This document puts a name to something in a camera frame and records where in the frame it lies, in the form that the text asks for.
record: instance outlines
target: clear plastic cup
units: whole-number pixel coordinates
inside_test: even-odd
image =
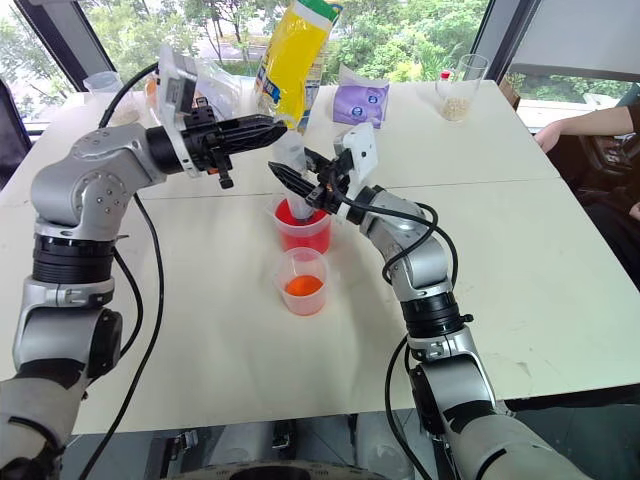
[[[122,80],[118,72],[98,72],[85,78],[82,83],[89,90],[100,110],[106,109],[115,94],[122,88]],[[120,100],[116,111],[113,112],[109,125],[126,125],[133,123],[140,117],[131,92]]]
[[[98,72],[85,78],[82,83],[91,93],[117,93],[122,88],[118,72]]]
[[[438,93],[443,97],[441,114],[446,120],[464,120],[488,66],[489,60],[480,55],[463,55],[458,62],[458,68],[448,77],[449,81],[438,83]]]
[[[320,311],[327,300],[327,277],[329,265],[321,253],[312,248],[299,247],[282,254],[278,267],[273,276],[273,282],[282,296],[287,308],[296,315],[313,315]],[[293,283],[308,280],[313,277],[322,285],[308,295],[303,295],[304,289],[291,288]]]
[[[283,250],[297,247],[313,248],[320,253],[329,250],[331,244],[331,216],[316,211],[306,222],[296,220],[284,196],[273,198],[270,212],[280,233]]]

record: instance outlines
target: red plastic cup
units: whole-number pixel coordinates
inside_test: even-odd
[[[325,253],[331,243],[331,217],[321,210],[302,222],[291,214],[286,199],[274,202],[273,218],[280,233],[283,250],[307,247]]]

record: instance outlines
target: window frame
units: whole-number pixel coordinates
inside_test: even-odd
[[[73,87],[86,92],[82,81],[106,70],[116,71],[100,40],[75,1],[60,3],[14,0],[29,26]]]

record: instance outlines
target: yellow bottle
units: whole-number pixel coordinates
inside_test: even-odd
[[[279,116],[289,128],[298,126],[305,113],[309,70],[327,41],[339,10],[323,0],[295,0],[287,8],[256,77],[258,109],[262,113]]]

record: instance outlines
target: black cable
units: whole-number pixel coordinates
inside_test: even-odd
[[[411,365],[409,365],[409,353],[411,349],[409,348],[409,344],[404,347],[404,371],[407,372],[407,376],[411,376]]]
[[[389,262],[391,260],[396,262],[398,259],[406,256],[408,253],[413,251],[415,248],[419,247],[425,240],[427,240],[427,238],[429,238],[429,236],[431,235],[431,232],[435,231],[436,233],[438,233],[444,239],[444,241],[449,246],[449,249],[451,250],[451,258],[452,258],[451,283],[452,283],[453,286],[455,286],[456,281],[458,279],[458,251],[456,250],[456,247],[455,247],[455,245],[453,243],[453,240],[451,240],[451,237],[447,234],[447,232],[445,232],[442,228],[440,228],[438,225],[436,225],[435,222],[433,222],[433,223],[429,222],[428,220],[425,220],[422,217],[418,217],[416,215],[411,215],[410,213],[399,212],[397,210],[389,210],[387,208],[374,207],[372,205],[367,205],[366,203],[361,203],[361,202],[356,202],[354,200],[351,200],[350,198],[348,198],[345,194],[343,194],[338,189],[335,172],[330,172],[330,174],[329,174],[329,184],[331,185],[331,188],[332,188],[334,196],[340,202],[343,202],[343,203],[349,205],[350,207],[358,208],[360,210],[364,210],[364,211],[371,212],[371,213],[377,213],[379,215],[389,215],[391,217],[404,218],[405,220],[412,220],[412,221],[417,222],[417,223],[419,223],[421,225],[425,225],[425,226],[429,227],[422,237],[420,237],[415,243],[413,243],[412,245],[410,245],[409,247],[405,248],[400,253],[398,253],[397,255],[392,257],[389,260]],[[435,213],[434,219],[437,221],[438,214],[432,207],[430,207],[429,205],[425,205],[423,203],[416,203],[416,205],[418,205],[420,208],[423,208],[423,209],[429,211],[429,213],[431,213],[432,215]],[[385,266],[383,267],[382,277],[384,278],[384,280],[387,283],[391,284],[391,279],[388,278],[387,274],[386,274],[387,267],[391,266],[391,264],[389,262],[385,263]]]
[[[420,208],[428,207],[428,205],[425,205],[424,203],[420,203],[420,202],[416,202],[416,205],[418,205]],[[436,226],[435,230],[436,230],[436,233],[440,235],[443,238],[443,240],[447,243],[447,245],[449,246],[449,250],[451,251],[451,284],[455,287],[456,281],[458,280],[458,265],[459,265],[458,250],[456,249],[455,243],[453,243],[453,240],[451,240],[451,237],[447,232],[445,232],[442,228],[438,226]]]
[[[87,462],[87,465],[84,467],[84,470],[82,470],[82,473],[80,474],[80,477],[79,477],[80,480],[86,480],[89,473],[91,472],[91,469],[98,461],[98,458],[100,457],[100,455],[106,448],[107,444],[109,443],[109,440],[111,440],[111,437],[113,437],[114,432],[120,425],[120,422],[122,421],[122,418],[124,417],[124,414],[126,413],[127,408],[129,407],[129,403],[133,398],[133,394],[136,390],[136,387],[138,386],[138,382],[140,381],[142,372],[144,371],[144,368],[147,365],[147,362],[149,361],[149,357],[153,352],[153,348],[156,345],[156,341],[158,340],[158,335],[160,333],[160,327],[162,325],[162,312],[164,310],[164,267],[162,265],[162,255],[160,253],[160,242],[158,240],[158,233],[156,232],[156,228],[153,225],[151,218],[149,218],[149,214],[144,208],[144,205],[142,205],[142,202],[140,201],[140,197],[138,197],[138,194],[134,194],[133,199],[135,200],[136,205],[138,205],[138,208],[140,209],[140,213],[142,213],[142,216],[149,227],[149,231],[151,232],[151,238],[153,239],[153,249],[155,251],[156,262],[158,264],[158,314],[156,317],[155,327],[153,328],[153,334],[151,335],[151,340],[149,341],[149,346],[147,347],[147,350],[144,352],[144,356],[142,357],[142,360],[140,361],[140,365],[136,370],[136,374],[134,375],[133,380],[131,381],[131,385],[129,386],[127,395],[125,396],[124,401],[122,402],[122,406],[120,407],[120,410],[118,411],[118,414],[116,415],[115,420],[111,424],[111,427],[109,427],[109,430],[105,434],[104,438],[102,439],[102,441],[100,442],[96,450],[93,452],[93,455],[91,455],[91,458]]]
[[[431,225],[427,227],[427,231],[417,241],[413,242],[407,248],[403,249],[400,253],[397,253],[396,255],[394,255],[393,257],[391,257],[389,260],[386,261],[386,263],[382,267],[382,278],[384,278],[389,285],[391,285],[391,274],[389,273],[391,270],[391,266],[401,258],[409,255],[420,245],[422,245],[433,234],[434,230],[438,227],[438,212],[436,212],[435,209],[430,207],[429,205],[424,205],[423,207],[420,207],[420,208],[427,210],[431,214]]]
[[[122,270],[122,273],[128,280],[129,285],[131,285],[131,291],[133,292],[133,296],[136,300],[136,310],[137,310],[136,324],[133,327],[131,336],[129,337],[129,340],[127,340],[127,343],[125,343],[124,347],[122,347],[122,349],[120,350],[120,358],[122,359],[125,353],[129,351],[129,349],[131,348],[131,345],[133,345],[133,342],[135,342],[136,338],[138,337],[138,334],[140,333],[140,329],[142,328],[142,318],[144,316],[144,305],[142,303],[142,295],[140,294],[140,289],[138,288],[136,279],[134,278],[133,274],[129,270],[129,267],[127,266],[124,259],[120,255],[120,252],[118,252],[118,249],[115,247],[113,249],[113,257],[116,259],[116,263],[120,266],[120,269]]]
[[[104,128],[107,126],[107,124],[109,123],[109,120],[111,120],[111,116],[113,115],[113,112],[116,111],[116,107],[118,106],[118,103],[120,103],[120,100],[122,100],[122,98],[127,94],[129,90],[131,90],[131,88],[133,88],[133,86],[136,83],[138,83],[144,77],[149,75],[151,72],[157,70],[157,68],[158,68],[158,62],[149,65],[147,68],[140,70],[138,73],[136,73],[131,78],[131,80],[129,80],[127,83],[125,83],[122,86],[122,88],[118,91],[118,93],[116,93],[116,96],[113,97],[113,100],[111,100],[111,103],[109,104],[107,109],[104,111],[104,114],[100,119],[100,123],[98,124],[98,128]]]
[[[391,428],[391,432],[393,433],[393,436],[398,441],[398,444],[400,445],[404,453],[407,455],[409,460],[411,460],[411,463],[413,463],[413,466],[416,467],[416,470],[418,470],[418,473],[422,476],[422,478],[424,480],[431,480],[431,476],[427,473],[425,468],[422,466],[422,463],[420,462],[420,460],[418,460],[418,457],[415,456],[415,454],[413,453],[413,450],[411,450],[411,447],[409,447],[409,444],[402,436],[402,433],[400,432],[398,424],[396,423],[395,418],[393,418],[393,412],[391,410],[391,375],[393,374],[393,368],[396,364],[396,360],[398,359],[398,355],[400,355],[400,351],[402,350],[402,347],[404,347],[406,343],[407,343],[407,336],[405,335],[404,337],[402,337],[402,340],[400,341],[396,349],[393,351],[393,354],[391,355],[391,359],[389,360],[389,366],[387,367],[387,375],[384,379],[384,412],[387,415],[387,422],[389,423],[389,428]]]

